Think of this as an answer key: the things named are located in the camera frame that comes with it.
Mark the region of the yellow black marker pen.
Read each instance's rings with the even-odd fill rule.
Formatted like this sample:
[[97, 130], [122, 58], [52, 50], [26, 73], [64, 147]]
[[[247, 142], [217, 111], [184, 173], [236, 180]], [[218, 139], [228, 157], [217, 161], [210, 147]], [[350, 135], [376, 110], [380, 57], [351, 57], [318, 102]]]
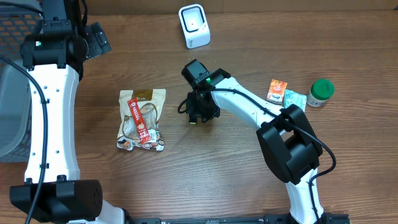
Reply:
[[197, 118], [195, 116], [189, 116], [189, 123], [190, 124], [196, 124], [197, 123]]

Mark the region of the beige PanTree snack pouch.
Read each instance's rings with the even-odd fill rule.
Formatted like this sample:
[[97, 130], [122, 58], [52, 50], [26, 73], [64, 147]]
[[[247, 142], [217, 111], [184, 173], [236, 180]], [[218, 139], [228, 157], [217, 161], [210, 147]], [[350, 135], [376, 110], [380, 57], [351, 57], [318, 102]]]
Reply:
[[[163, 151], [164, 139], [159, 131], [159, 121], [165, 103], [165, 89], [148, 90], [121, 90], [119, 93], [119, 108], [121, 124], [119, 127], [116, 145], [120, 149], [131, 151], [135, 148], [147, 149], [151, 151]], [[132, 118], [128, 101], [137, 98], [151, 140], [141, 144], [136, 125]]]

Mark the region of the red Nescafe coffee stick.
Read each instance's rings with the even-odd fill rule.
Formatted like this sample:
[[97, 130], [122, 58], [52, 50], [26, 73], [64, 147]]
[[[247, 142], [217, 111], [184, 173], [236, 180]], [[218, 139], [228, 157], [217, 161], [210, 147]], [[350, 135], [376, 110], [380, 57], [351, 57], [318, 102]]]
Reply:
[[151, 138], [150, 138], [150, 134], [147, 130], [147, 126], [142, 117], [141, 111], [139, 109], [137, 98], [132, 98], [127, 103], [128, 103], [129, 109], [131, 111], [134, 123], [136, 125], [136, 129], [138, 132], [140, 142], [141, 142], [141, 144], [145, 144], [146, 142], [149, 142], [151, 140]]

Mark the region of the orange snack box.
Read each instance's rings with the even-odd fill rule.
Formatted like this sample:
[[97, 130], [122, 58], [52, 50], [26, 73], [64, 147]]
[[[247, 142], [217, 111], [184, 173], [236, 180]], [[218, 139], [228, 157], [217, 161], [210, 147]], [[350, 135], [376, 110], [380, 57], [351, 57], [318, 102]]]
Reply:
[[287, 82], [272, 79], [269, 85], [266, 100], [277, 105], [282, 105], [286, 88]]

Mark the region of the teal tissue pack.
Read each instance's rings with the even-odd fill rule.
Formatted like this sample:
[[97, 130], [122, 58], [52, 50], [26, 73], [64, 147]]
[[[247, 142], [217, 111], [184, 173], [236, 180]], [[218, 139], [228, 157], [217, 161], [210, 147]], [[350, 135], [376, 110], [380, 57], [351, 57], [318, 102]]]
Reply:
[[301, 108], [302, 111], [305, 111], [306, 104], [307, 104], [306, 95], [288, 89], [285, 90], [284, 101], [283, 101], [284, 108], [288, 108], [290, 105], [296, 105], [299, 108]]

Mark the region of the green lid jar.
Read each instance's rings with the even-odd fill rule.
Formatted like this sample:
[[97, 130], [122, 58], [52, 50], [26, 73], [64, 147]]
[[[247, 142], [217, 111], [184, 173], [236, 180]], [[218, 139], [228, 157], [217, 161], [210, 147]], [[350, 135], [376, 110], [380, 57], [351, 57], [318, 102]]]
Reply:
[[307, 104], [312, 107], [324, 105], [334, 94], [335, 87], [327, 79], [315, 81], [307, 94]]

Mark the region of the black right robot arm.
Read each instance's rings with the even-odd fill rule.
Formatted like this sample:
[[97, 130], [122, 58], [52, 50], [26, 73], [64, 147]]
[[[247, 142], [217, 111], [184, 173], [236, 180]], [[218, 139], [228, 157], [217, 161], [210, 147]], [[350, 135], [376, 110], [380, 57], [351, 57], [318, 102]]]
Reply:
[[183, 101], [189, 122], [205, 123], [219, 117], [221, 110], [243, 120], [256, 131], [268, 168], [287, 187], [290, 222], [324, 223], [315, 182], [322, 147], [303, 110], [267, 102], [227, 71], [211, 72], [198, 60], [186, 64], [182, 76], [193, 89]]

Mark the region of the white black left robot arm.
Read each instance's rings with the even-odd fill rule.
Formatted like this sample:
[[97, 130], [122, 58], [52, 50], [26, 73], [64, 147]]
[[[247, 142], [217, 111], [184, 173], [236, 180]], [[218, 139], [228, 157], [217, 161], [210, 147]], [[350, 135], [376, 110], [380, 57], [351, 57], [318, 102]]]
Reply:
[[31, 145], [24, 184], [10, 188], [26, 222], [130, 223], [127, 211], [103, 198], [98, 180], [80, 177], [74, 106], [83, 64], [110, 51], [98, 23], [87, 23], [84, 0], [42, 2], [38, 32], [21, 44], [19, 71], [31, 90]]

